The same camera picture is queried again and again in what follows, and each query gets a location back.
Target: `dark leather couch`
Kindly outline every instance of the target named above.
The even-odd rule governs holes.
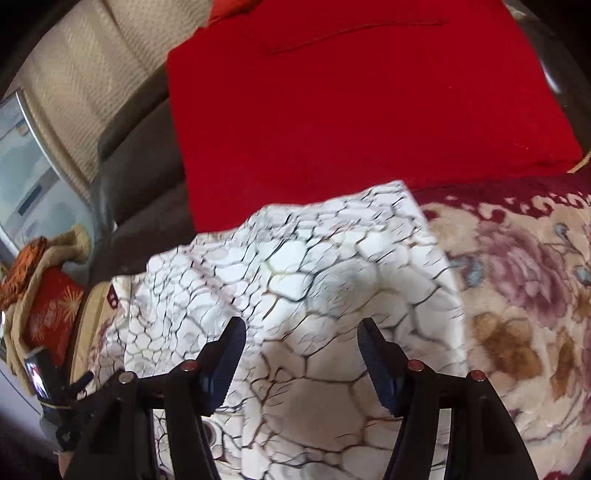
[[[97,243],[89,287],[145,271],[149,258],[195,237],[164,68],[121,108],[102,134],[91,184]]]

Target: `floral bedding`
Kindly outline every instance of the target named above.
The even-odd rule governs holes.
[[[194,358],[233,314],[248,325],[210,420],[223,477],[378,480],[399,428],[354,329],[373,316],[410,357],[484,370],[540,478],[569,473],[591,435],[591,176],[415,192],[400,182],[270,206],[114,281],[119,311],[89,365],[140,377]],[[162,412],[160,464],[171,469]],[[449,415],[431,478],[443,477]]]

